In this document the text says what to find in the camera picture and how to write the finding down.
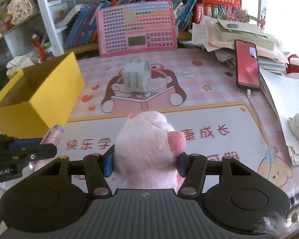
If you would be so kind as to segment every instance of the open cardboard box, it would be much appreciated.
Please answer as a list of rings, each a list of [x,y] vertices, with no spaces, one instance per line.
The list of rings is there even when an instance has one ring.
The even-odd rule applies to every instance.
[[[0,130],[18,138],[40,138],[65,126],[84,87],[74,53],[20,70],[0,92]]]

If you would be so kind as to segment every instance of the yellow border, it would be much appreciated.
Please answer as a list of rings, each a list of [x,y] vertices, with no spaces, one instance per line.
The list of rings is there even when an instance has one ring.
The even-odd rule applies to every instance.
[[[248,105],[245,102],[225,102],[225,103],[215,103],[215,104],[200,104],[200,105],[193,105],[193,106],[184,106],[184,107],[169,107],[165,109],[158,109],[160,113],[170,113],[170,112],[185,112],[185,111],[193,111],[193,110],[202,110],[202,109],[212,109],[212,108],[221,108],[221,107],[231,107],[231,106],[245,106],[251,116],[253,117],[256,125],[258,126],[260,132],[262,133],[262,136],[267,144],[268,138],[266,136],[265,131],[262,129],[260,125],[260,120],[257,118],[256,114],[253,110],[251,110],[250,105]],[[102,114],[102,115],[96,115],[96,116],[89,116],[89,117],[80,117],[80,118],[71,118],[68,120],[68,123],[70,122],[81,122],[81,121],[89,121],[89,120],[104,120],[104,119],[115,119],[115,118],[123,118],[127,117],[128,114],[134,113],[138,114],[144,111],[135,111],[135,112],[122,112],[122,113],[116,113],[116,114]]]

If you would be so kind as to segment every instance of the charging cable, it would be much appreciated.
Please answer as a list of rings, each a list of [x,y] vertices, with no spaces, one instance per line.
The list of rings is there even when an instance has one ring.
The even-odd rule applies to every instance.
[[[253,106],[253,104],[252,104],[252,102],[251,102],[251,100],[250,100],[250,95],[251,95],[251,91],[250,91],[250,89],[248,89],[248,90],[247,90],[247,98],[248,98],[248,101],[249,101],[249,103],[250,103],[250,105],[251,105],[251,108],[253,109],[253,112],[256,114],[256,116],[257,116],[257,118],[258,118],[260,130],[264,133],[265,140],[267,141],[268,147],[271,147],[271,143],[270,143],[269,138],[268,138],[268,136],[267,136],[267,134],[266,134],[266,131],[265,131],[263,125],[262,125],[262,121],[261,121],[261,119],[260,119],[260,117],[259,117],[259,115],[258,115],[258,112],[257,112],[257,110],[255,109],[255,107]],[[271,159],[271,154],[270,154],[269,174],[268,174],[267,180],[269,180],[270,173],[271,173],[271,162],[272,162],[272,159]]]

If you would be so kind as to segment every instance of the tape roll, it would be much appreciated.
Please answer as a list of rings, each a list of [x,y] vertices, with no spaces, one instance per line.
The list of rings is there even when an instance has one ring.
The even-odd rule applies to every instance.
[[[147,93],[150,86],[150,66],[142,58],[129,60],[123,69],[124,86],[130,93]]]

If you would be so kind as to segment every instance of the pink phone screen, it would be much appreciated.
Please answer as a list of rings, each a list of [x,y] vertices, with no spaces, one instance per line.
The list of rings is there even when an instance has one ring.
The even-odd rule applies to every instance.
[[[259,67],[256,46],[251,43],[236,41],[238,84],[259,87]]]

